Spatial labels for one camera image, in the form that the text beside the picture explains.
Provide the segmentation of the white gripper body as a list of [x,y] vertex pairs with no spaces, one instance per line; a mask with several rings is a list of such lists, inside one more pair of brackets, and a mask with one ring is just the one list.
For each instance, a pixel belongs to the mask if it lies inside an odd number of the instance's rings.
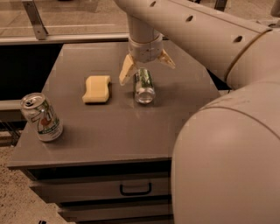
[[136,62],[147,63],[153,61],[160,56],[162,51],[162,35],[148,43],[139,43],[129,38],[129,54]]

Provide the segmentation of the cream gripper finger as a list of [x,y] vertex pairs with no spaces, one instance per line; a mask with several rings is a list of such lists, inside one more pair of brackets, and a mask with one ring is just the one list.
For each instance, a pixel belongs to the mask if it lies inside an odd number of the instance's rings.
[[162,50],[160,55],[157,57],[160,63],[167,65],[168,67],[174,69],[175,68],[175,63],[172,60],[172,58],[168,55],[168,53],[165,51],[165,49]]
[[121,86],[124,86],[130,80],[131,75],[136,69],[137,63],[130,54],[127,54],[122,64],[122,70],[119,74],[119,82]]

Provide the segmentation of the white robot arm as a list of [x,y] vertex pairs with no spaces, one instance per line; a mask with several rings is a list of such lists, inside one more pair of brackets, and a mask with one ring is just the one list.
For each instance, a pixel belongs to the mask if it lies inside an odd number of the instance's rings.
[[175,224],[280,224],[279,33],[188,0],[115,0],[137,56],[152,31],[232,89],[196,112],[171,162]]

